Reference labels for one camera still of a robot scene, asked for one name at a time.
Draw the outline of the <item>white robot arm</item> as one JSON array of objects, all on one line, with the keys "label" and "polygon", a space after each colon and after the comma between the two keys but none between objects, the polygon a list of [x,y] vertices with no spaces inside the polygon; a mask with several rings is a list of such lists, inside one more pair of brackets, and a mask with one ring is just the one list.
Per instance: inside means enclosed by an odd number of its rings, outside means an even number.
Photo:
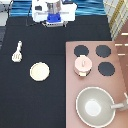
[{"label": "white robot arm", "polygon": [[32,0],[32,18],[47,27],[65,26],[75,20],[77,5],[69,0]]}]

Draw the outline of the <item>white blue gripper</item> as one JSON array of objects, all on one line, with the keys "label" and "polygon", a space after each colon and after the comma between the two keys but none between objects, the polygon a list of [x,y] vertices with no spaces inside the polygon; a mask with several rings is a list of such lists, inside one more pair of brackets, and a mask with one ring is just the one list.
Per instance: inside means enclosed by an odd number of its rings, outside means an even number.
[{"label": "white blue gripper", "polygon": [[63,21],[61,20],[60,14],[48,14],[47,20],[46,20],[46,26],[47,27],[58,27],[62,26]]}]

